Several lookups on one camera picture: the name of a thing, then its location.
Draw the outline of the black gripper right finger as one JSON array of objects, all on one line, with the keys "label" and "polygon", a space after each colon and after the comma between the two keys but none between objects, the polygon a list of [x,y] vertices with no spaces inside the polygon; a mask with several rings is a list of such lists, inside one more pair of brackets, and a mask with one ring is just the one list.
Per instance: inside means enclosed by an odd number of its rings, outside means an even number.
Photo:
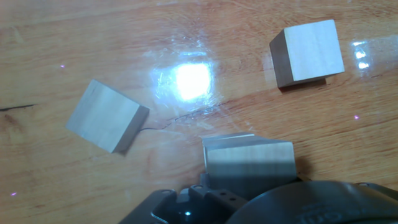
[{"label": "black gripper right finger", "polygon": [[[307,182],[307,181],[311,181],[311,179],[309,179],[308,177],[306,177],[305,175],[303,175],[301,173],[297,174],[295,182]],[[381,185],[377,185],[374,183],[370,183],[370,182],[357,182],[356,185],[359,185],[362,187],[367,187],[369,189],[373,189],[377,192],[387,195],[390,198],[393,198],[394,200],[397,200],[397,191],[396,190],[392,190],[390,188],[387,188],[387,187],[384,187]]]}]

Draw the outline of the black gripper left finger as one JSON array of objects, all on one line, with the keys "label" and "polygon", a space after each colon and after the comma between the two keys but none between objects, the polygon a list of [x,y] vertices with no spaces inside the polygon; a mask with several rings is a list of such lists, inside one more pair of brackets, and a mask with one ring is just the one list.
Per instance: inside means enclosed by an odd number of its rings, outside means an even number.
[{"label": "black gripper left finger", "polygon": [[210,188],[209,175],[181,192],[161,189],[152,192],[120,224],[226,223],[247,200],[221,189]]}]

